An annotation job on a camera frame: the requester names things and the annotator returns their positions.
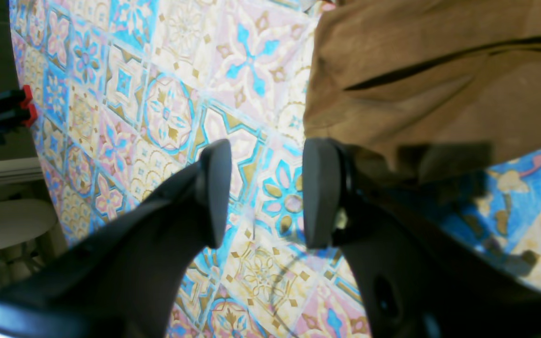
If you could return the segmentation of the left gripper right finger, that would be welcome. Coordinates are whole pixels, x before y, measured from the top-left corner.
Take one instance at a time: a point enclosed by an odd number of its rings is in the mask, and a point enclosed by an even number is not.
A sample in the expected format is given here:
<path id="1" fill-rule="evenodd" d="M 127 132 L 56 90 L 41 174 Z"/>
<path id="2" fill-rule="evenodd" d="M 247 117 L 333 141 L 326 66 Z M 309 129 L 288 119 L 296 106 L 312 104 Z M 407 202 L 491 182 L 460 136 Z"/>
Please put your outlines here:
<path id="1" fill-rule="evenodd" d="M 303 148 L 307 248 L 341 250 L 374 338 L 541 338 L 541 291 L 393 201 L 345 145 Z"/>

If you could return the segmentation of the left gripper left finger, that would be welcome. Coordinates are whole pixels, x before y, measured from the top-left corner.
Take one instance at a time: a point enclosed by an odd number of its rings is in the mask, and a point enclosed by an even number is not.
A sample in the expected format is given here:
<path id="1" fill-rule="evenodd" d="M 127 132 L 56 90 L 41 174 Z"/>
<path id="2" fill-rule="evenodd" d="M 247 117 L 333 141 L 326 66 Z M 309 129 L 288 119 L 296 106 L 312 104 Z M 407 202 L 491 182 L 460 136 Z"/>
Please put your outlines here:
<path id="1" fill-rule="evenodd" d="M 182 278 L 227 224 L 226 139 L 134 210 L 0 290 L 0 338 L 163 338 Z"/>

